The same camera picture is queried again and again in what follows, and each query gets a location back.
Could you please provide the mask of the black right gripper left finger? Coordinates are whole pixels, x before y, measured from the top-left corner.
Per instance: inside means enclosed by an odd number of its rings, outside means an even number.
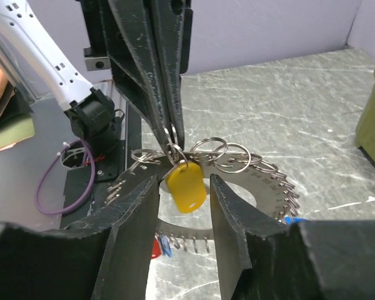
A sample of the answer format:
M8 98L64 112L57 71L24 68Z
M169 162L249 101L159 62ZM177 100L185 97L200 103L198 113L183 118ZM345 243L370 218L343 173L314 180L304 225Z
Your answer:
M158 209L152 176L64 229L0 222L0 299L144 299Z

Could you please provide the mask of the yellow key tag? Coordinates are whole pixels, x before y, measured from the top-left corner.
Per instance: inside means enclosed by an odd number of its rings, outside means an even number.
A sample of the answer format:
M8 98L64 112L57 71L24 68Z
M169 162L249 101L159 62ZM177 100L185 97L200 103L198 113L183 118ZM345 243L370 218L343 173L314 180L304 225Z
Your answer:
M180 213L199 209L206 200L204 176L199 164L188 161L177 164L166 176L166 186Z

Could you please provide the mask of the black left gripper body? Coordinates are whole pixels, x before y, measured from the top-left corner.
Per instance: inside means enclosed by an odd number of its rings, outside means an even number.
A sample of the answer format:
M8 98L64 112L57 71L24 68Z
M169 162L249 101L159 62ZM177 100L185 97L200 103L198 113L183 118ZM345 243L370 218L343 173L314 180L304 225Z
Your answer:
M149 18L156 45L152 1L143 2L149 10ZM171 1L171 6L175 14L184 13L180 64L180 74L184 74L189 65L193 10L191 9L190 1ZM103 57L107 57L110 61L110 69L120 69L128 75L136 75L133 72L133 60L114 20L109 1L81 1L81 8L90 42L90 46L84 49L87 68L91 71L99 70L98 62ZM157 60L161 68L157 46L156 50Z

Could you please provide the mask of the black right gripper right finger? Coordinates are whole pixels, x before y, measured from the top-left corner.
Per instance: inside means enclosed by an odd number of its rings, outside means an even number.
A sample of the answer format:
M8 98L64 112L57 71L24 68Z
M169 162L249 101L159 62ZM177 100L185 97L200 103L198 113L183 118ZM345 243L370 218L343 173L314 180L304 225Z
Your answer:
M223 299L375 299L375 220L301 221L215 243Z

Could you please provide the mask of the blue key tag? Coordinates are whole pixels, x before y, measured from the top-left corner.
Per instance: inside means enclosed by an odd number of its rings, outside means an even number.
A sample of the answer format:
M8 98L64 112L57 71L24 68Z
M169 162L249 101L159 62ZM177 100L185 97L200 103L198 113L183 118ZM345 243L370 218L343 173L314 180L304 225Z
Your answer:
M306 219L301 218L301 217L290 218L289 216L286 216L283 219L281 219L279 222L282 223L282 224L290 225L292 223L298 223L298 222L301 222L301 221L306 221Z

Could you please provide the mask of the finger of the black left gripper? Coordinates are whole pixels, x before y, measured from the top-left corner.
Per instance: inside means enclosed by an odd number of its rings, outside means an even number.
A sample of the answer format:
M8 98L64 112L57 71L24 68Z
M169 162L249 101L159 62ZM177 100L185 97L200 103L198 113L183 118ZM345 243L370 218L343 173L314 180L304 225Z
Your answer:
M168 107L149 10L143 1L109 1L109 7L131 55L132 70L146 92L144 108L147 111L147 121L161 149L165 149L169 142L166 134Z
M169 128L174 128L177 143L184 146L184 124L181 105L180 64L184 13L173 12L171 1L152 1L152 18L162 80L166 92Z

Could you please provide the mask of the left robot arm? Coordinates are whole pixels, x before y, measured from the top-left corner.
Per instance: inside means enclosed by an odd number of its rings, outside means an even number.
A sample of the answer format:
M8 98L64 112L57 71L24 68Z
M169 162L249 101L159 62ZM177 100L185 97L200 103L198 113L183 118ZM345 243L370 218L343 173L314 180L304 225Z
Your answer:
M160 147L184 146L181 75L187 71L190 1L82 1L93 54L109 58L116 89ZM27 1L0 1L0 33L54 94L73 133L96 153L112 149L115 107L69 61Z

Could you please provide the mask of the red key tag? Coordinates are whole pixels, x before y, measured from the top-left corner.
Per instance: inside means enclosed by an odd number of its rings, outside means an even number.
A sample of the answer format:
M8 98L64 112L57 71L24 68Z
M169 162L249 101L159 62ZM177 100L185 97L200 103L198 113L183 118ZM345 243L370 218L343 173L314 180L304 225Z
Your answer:
M158 239L155 237L154 242L153 242L153 247L152 247L151 259L156 259L161 255L162 255L162 249L161 249Z

